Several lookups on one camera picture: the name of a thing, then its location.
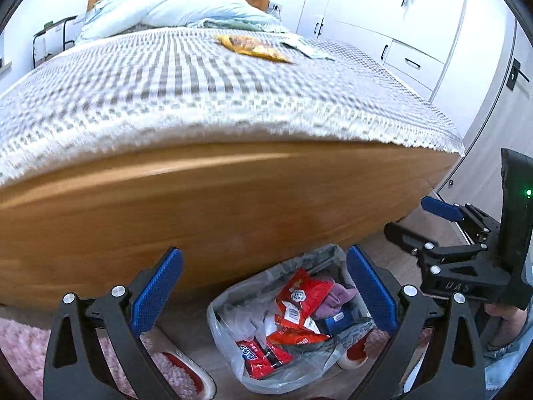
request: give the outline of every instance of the screw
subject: screw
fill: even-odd
[[[416,289],[415,286],[411,286],[410,284],[408,284],[407,286],[403,287],[403,292],[407,296],[416,296],[416,294],[418,293],[418,290]]]
[[[71,302],[74,302],[74,299],[76,299],[74,293],[67,293],[65,296],[63,296],[63,302],[65,304],[70,304]]]
[[[119,296],[122,296],[124,293],[126,293],[126,287],[124,286],[115,286],[111,290],[111,294],[118,298]]]
[[[466,301],[465,295],[462,293],[454,294],[454,301],[460,304],[464,303]]]

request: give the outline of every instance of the floor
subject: floor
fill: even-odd
[[[464,243],[450,223],[427,214],[420,208],[405,217],[402,222],[412,230],[433,238],[441,245]],[[420,285],[421,278],[416,259],[387,242],[382,232],[368,236],[361,244],[375,263],[389,269],[401,284]],[[203,296],[194,302],[169,303],[159,317],[158,325],[188,356],[213,377],[218,388],[216,399],[266,398],[264,395],[246,390],[234,378],[222,355],[216,349],[206,323],[205,313],[212,298],[214,296]],[[54,314],[0,307],[0,317],[12,318],[31,326],[49,329]],[[278,398],[280,400],[303,400],[325,396],[336,400],[346,400],[372,364],[373,362],[368,361],[360,369],[352,371],[343,371],[334,365],[320,380]]]

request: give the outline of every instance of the bedspread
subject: bedspread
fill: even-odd
[[[378,141],[464,153],[452,122],[358,48],[306,39],[331,60],[246,32],[293,64],[239,55],[216,34],[157,29],[75,47],[0,97],[0,185],[149,145]]]

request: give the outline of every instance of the pillow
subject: pillow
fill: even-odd
[[[138,25],[147,28],[206,27],[288,32],[246,0],[100,0],[87,13],[76,44],[107,38]]]

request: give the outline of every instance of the person's hand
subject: person's hand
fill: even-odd
[[[526,323],[528,312],[503,304],[485,304],[485,312],[490,316],[501,317],[502,323],[490,344],[502,348],[512,343]]]

